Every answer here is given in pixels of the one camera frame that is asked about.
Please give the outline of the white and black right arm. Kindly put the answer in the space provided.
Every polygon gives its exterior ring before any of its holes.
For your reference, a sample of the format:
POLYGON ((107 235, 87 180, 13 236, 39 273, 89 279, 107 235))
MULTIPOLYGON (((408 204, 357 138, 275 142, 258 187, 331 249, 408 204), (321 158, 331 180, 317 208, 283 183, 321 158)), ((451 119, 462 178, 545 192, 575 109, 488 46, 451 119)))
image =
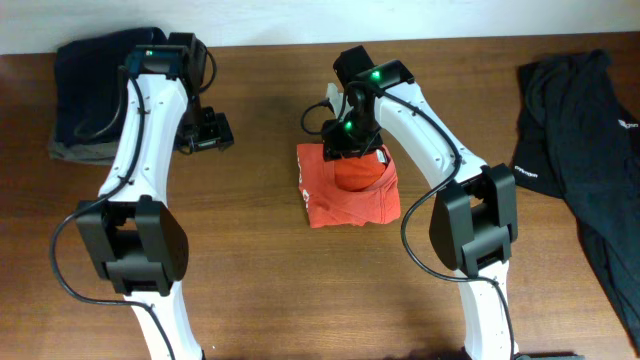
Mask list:
POLYGON ((430 187, 406 211, 400 231, 407 231, 421 205, 434 202, 429 239, 450 272, 420 267, 457 284, 468 358, 517 358, 507 297, 509 260, 518 236, 511 170, 505 164, 488 165, 459 141, 401 61, 375 64, 363 46, 356 46, 340 53, 333 70, 338 82, 329 85, 327 97, 335 117, 321 130, 325 160, 380 149, 382 131, 396 139, 430 187))

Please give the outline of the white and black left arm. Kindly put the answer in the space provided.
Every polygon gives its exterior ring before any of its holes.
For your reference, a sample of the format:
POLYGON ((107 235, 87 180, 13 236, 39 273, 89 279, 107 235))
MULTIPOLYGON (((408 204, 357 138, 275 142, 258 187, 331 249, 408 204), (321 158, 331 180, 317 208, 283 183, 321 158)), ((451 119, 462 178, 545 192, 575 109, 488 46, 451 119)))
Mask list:
POLYGON ((138 45, 124 65, 124 127, 97 199, 79 203, 75 222, 99 278, 133 309, 154 359, 202 359, 186 311, 188 238, 168 208, 172 154, 224 150, 234 143, 226 116, 204 107, 217 64, 193 33, 138 45))

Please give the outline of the orange t-shirt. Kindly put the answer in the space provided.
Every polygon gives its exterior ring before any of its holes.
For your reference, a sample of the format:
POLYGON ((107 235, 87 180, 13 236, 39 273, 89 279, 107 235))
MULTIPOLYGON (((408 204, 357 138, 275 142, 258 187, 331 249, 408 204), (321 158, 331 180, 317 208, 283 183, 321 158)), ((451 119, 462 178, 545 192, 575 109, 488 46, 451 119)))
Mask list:
POLYGON ((312 228, 388 224, 401 214, 398 176, 387 147, 326 161, 321 144, 299 144, 298 188, 312 228))

